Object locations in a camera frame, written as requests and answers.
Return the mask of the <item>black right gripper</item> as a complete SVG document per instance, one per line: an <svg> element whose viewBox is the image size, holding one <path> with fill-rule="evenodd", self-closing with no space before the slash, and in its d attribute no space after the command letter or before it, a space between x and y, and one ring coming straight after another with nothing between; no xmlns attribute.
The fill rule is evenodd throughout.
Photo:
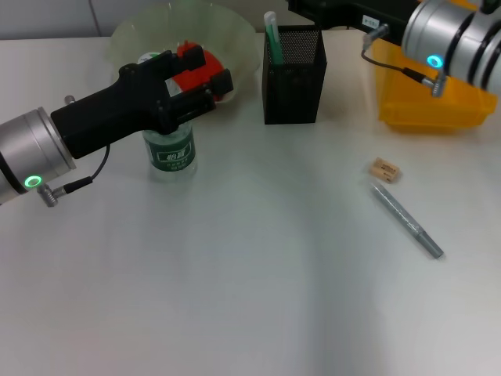
<svg viewBox="0 0 501 376"><path fill-rule="evenodd" d="M420 1L411 0L290 0L288 9L329 30L350 27L369 33L381 24L389 26L384 40L401 44L405 28Z"/></svg>

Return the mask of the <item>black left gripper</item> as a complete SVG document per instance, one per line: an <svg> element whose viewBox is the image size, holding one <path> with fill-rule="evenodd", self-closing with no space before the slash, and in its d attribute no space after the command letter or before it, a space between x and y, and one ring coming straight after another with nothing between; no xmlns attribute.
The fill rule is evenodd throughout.
<svg viewBox="0 0 501 376"><path fill-rule="evenodd" d="M167 51L141 64L127 64L111 86L53 111L50 118L75 159L143 130L168 134L214 110L215 97L233 90L231 73L225 69L209 82L173 96L170 104L165 81L205 63L203 48L194 45L182 55Z"/></svg>

